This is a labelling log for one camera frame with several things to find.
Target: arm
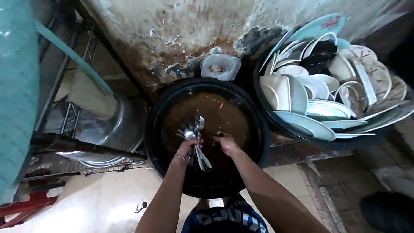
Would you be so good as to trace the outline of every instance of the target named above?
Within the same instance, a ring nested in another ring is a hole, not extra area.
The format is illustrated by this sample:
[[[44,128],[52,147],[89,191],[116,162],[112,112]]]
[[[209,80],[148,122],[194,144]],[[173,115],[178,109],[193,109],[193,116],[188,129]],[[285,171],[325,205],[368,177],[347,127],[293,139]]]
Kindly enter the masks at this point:
[[[220,134],[214,139],[233,159],[250,197],[276,232],[329,232],[294,195],[260,169],[230,134]]]
[[[202,143],[202,140],[192,139],[184,141],[177,154],[188,158],[188,149],[193,144]],[[168,167],[164,180],[142,215],[135,233],[175,232],[180,214],[181,193],[187,163],[175,156]]]

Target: hand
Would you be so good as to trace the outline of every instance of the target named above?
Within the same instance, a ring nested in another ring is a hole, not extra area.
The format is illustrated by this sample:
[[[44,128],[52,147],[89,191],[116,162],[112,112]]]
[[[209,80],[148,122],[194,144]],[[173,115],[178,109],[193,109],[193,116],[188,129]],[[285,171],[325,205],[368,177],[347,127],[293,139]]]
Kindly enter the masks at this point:
[[[227,156],[232,157],[235,154],[243,152],[230,134],[220,131],[217,134],[218,136],[215,136],[214,140],[221,144],[221,149]]]
[[[188,151],[190,150],[190,146],[191,145],[195,145],[195,144],[202,144],[204,140],[202,139],[190,139],[190,140],[186,140],[183,141],[180,145],[180,148],[178,148],[177,150],[177,154],[183,156],[184,158],[189,158],[189,154]]]

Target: person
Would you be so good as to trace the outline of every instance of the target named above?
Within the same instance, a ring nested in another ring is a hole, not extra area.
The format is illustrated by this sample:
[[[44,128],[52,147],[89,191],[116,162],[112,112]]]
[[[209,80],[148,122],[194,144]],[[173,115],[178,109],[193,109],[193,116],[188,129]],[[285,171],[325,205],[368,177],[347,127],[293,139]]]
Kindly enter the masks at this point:
[[[251,199],[275,232],[329,232],[295,196],[260,169],[230,134],[218,133],[219,136],[214,137],[215,141],[221,144],[223,152],[234,161]],[[191,145],[202,143],[202,139],[191,139],[180,145],[135,233],[176,231],[185,170],[189,161],[188,151]],[[264,220],[240,194],[236,194],[228,198],[225,207],[194,208],[181,232],[267,233],[268,229]]]

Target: bracelet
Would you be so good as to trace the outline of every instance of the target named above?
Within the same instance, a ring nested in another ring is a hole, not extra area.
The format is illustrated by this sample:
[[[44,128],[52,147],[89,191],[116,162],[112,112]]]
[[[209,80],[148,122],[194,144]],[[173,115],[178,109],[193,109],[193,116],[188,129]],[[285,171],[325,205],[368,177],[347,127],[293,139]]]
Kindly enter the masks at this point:
[[[184,158],[184,157],[183,157],[182,155],[180,155],[180,154],[175,154],[175,155],[174,155],[174,157],[175,157],[175,156],[178,156],[178,157],[182,158],[182,159],[184,160],[184,162],[185,162],[185,163],[187,163],[188,165],[190,164],[190,159]]]

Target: brown water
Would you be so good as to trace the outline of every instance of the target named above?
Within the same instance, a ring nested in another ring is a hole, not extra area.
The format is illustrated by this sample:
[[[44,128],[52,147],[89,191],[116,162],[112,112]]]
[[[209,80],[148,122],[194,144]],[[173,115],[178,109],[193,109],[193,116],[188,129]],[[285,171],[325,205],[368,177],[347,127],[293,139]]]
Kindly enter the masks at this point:
[[[214,143],[213,136],[217,131],[230,133],[241,148],[246,148],[249,129],[241,110],[220,95],[207,92],[197,93],[182,99],[169,110],[161,133],[163,145],[168,151],[166,159],[173,158],[183,141],[183,138],[176,135],[177,130],[184,131],[183,124],[185,123],[194,125],[197,110],[205,120],[205,127],[201,131],[201,138],[204,139],[202,151],[209,159],[212,170],[208,173],[201,171],[195,161],[196,166],[189,167],[187,170],[186,181],[202,186],[224,184],[239,175],[231,158],[222,152],[220,145]]]

